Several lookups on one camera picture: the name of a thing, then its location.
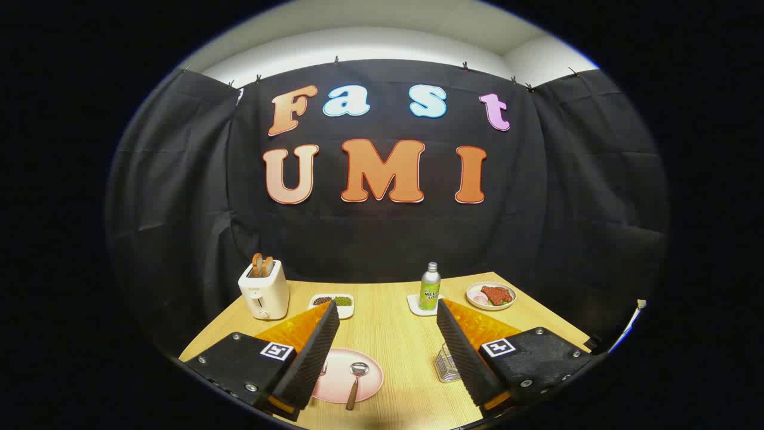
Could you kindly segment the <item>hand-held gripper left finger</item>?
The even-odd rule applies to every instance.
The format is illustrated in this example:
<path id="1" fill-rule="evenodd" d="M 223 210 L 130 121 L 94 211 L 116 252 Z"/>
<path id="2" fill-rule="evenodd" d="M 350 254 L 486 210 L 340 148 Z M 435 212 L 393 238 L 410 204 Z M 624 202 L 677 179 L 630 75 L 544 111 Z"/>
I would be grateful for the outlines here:
<path id="1" fill-rule="evenodd" d="M 296 420 L 309 403 L 340 325 L 328 300 L 255 336 L 232 332 L 186 361 L 246 405 Z"/>

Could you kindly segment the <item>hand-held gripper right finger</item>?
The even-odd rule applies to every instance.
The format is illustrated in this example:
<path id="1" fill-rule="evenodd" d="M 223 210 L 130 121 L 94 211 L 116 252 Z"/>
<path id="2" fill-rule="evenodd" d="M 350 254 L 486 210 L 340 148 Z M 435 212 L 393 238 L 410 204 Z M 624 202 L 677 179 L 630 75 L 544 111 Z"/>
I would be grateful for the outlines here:
<path id="1" fill-rule="evenodd" d="M 437 324 L 483 413 L 545 400 L 594 362 L 586 349 L 545 327 L 518 330 L 453 300 L 439 300 Z"/>

